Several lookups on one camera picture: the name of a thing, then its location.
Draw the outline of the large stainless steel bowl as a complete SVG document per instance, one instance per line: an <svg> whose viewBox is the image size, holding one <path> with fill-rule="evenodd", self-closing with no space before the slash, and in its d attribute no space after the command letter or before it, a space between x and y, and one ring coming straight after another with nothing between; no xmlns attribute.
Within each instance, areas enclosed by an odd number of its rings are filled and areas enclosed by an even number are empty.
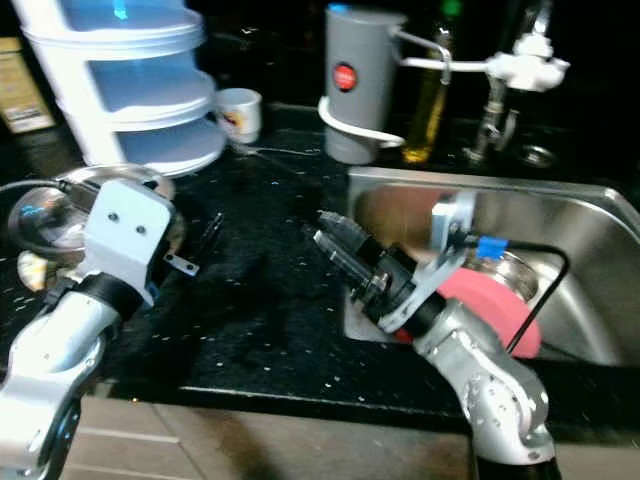
<svg viewBox="0 0 640 480"><path fill-rule="evenodd" d="M45 259L76 265L83 259L83 227L97 189L111 179L137 180L157 195L174 200L177 187L172 179L138 164L82 166L56 175L65 189L28 189L15 202L6 220L6 234L20 250Z"/></svg>

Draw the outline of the white tiered food container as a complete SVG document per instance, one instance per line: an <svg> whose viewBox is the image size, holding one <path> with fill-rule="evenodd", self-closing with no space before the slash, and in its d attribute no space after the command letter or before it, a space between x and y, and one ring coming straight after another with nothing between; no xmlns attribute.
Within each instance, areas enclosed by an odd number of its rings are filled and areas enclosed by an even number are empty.
<svg viewBox="0 0 640 480"><path fill-rule="evenodd" d="M10 0L88 165L165 177L214 163L215 79L197 67L204 18L184 0Z"/></svg>

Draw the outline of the yellow printed box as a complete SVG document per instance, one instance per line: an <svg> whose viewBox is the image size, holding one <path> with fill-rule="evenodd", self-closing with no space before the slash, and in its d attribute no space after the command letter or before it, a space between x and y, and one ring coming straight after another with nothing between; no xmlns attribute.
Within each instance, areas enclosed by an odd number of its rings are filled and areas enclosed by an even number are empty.
<svg viewBox="0 0 640 480"><path fill-rule="evenodd" d="M0 114L13 134L54 127L54 115L38 91L17 37L0 38Z"/></svg>

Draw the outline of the chrome faucet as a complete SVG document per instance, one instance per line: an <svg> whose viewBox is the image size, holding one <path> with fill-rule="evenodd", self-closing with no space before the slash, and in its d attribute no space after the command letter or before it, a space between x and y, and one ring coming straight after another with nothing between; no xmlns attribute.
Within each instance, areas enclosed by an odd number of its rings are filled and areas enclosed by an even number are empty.
<svg viewBox="0 0 640 480"><path fill-rule="evenodd" d="M534 4L526 6L524 19L517 26L517 36L512 45L509 46L508 50L500 50L498 52L512 52L515 42L526 33L539 33L539 35L548 37L547 31L552 9L553 0L536 0ZM484 65L486 74L486 61L484 61ZM511 88L504 86L498 79L492 79L488 76L486 78L488 78L489 83L489 95L485 104L483 119L481 119L480 127L477 128L474 146L463 150L463 155L466 156L467 163L470 166L483 165L489 152L502 151L507 146L509 138L515 133L518 113L515 109L506 106L506 95L508 91L511 91Z"/></svg>

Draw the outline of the steel spoon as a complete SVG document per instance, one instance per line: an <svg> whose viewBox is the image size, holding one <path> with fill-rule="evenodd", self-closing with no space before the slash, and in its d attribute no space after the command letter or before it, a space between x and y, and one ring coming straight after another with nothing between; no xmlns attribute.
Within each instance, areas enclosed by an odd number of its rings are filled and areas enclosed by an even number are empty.
<svg viewBox="0 0 640 480"><path fill-rule="evenodd" d="M275 148L248 145L248 143L229 142L228 145L241 157L243 164L271 163L273 157L268 154L284 154L302 157L316 157L323 155L321 148L306 148L306 150L289 150L289 148Z"/></svg>

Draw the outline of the pink plate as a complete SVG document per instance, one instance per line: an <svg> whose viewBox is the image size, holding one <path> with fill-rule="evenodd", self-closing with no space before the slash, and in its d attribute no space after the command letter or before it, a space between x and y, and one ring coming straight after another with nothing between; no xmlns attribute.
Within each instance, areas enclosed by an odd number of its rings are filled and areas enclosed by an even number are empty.
<svg viewBox="0 0 640 480"><path fill-rule="evenodd" d="M457 300L470 308L498 335L500 344L511 348L515 355L527 358L538 355L541 334L536 326L530 326L521 346L516 346L515 335L529 317L531 307L507 285L480 271L452 266L424 266L412 275L411 282L413 287L434 285L443 300Z"/></svg>

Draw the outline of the grey water filter canister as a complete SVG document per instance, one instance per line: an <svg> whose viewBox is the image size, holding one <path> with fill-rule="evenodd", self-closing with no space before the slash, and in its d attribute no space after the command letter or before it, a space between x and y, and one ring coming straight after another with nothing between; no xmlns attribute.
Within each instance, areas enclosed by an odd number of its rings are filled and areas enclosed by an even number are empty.
<svg viewBox="0 0 640 480"><path fill-rule="evenodd" d="M402 58L402 42L434 51L439 58L425 67L451 82L452 51L411 35L407 22L407 15L375 6L333 3L325 10L325 95L317 113L326 125L326 155L338 163L374 163L384 148L404 142L383 129L396 73L413 61Z"/></svg>

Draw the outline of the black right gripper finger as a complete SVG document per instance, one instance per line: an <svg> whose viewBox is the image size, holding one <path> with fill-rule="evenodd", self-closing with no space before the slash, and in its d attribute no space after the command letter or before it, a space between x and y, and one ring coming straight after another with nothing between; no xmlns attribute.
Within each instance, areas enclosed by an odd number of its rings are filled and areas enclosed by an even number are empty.
<svg viewBox="0 0 640 480"><path fill-rule="evenodd" d="M351 287L365 288L372 280L372 270L364 261L358 259L356 251L337 238L316 238L317 247L323 251L326 259L333 262L342 271L344 279Z"/></svg>
<svg viewBox="0 0 640 480"><path fill-rule="evenodd" d="M325 250L358 251L366 242L366 230L339 212L321 210L312 238Z"/></svg>

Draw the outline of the white faucet diverter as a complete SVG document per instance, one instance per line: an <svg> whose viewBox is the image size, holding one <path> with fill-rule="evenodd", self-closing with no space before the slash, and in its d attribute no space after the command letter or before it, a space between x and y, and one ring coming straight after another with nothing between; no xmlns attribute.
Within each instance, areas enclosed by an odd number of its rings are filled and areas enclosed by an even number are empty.
<svg viewBox="0 0 640 480"><path fill-rule="evenodd" d="M563 82L568 61L554 58L550 40L539 33L526 33L512 52L498 52L486 60L486 76L511 90L544 92Z"/></svg>

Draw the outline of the stainless steel sink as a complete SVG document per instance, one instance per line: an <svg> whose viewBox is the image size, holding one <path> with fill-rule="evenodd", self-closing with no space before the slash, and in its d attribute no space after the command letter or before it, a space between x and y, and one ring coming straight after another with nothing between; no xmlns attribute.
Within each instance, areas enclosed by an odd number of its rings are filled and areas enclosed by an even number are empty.
<svg viewBox="0 0 640 480"><path fill-rule="evenodd" d="M553 246L520 256L540 276L538 357L640 367L640 211L611 188L484 175L349 169L347 211L383 244L430 262L431 210L444 195L477 193L471 236ZM516 346L530 326L515 335Z"/></svg>

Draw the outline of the yellow oil bottle green cap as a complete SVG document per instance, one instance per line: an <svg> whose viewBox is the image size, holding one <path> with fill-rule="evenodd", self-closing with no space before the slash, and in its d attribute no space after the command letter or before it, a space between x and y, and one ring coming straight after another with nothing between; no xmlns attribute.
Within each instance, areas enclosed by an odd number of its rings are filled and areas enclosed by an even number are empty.
<svg viewBox="0 0 640 480"><path fill-rule="evenodd" d="M442 0L440 13L434 20L431 41L453 49L458 19L461 17L463 0ZM436 133L442 123L442 113L447 96L447 84L442 83L440 70L425 70L417 101L417 110L413 114L410 132L402 146L402 157L406 164L425 164L433 151Z"/></svg>

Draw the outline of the white printed cup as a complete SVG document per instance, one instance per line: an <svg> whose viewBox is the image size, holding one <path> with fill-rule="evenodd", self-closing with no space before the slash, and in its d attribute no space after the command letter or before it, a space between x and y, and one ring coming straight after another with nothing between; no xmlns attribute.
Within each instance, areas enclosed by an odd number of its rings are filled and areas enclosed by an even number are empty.
<svg viewBox="0 0 640 480"><path fill-rule="evenodd" d="M262 127L262 96L247 88L219 90L215 96L216 114L230 140L251 145L259 140Z"/></svg>

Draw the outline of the round steel counter cap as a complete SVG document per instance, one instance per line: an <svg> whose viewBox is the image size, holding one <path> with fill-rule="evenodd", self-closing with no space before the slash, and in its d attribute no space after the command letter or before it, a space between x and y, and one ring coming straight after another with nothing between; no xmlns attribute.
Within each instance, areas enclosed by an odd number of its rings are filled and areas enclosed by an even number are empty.
<svg viewBox="0 0 640 480"><path fill-rule="evenodd" d="M522 164L536 169L549 169L561 163L556 152L550 151L547 147L536 145L525 145L522 147L518 159L520 159Z"/></svg>

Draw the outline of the floral print plate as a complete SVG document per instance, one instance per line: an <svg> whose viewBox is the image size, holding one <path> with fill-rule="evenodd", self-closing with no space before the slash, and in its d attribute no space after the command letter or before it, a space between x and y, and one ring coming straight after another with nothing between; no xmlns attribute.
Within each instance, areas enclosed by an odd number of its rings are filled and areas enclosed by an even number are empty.
<svg viewBox="0 0 640 480"><path fill-rule="evenodd" d="M15 271L28 291L44 294L46 300L56 303L63 294L82 282L84 274L77 268L83 260L82 251L41 255L22 250L15 261Z"/></svg>

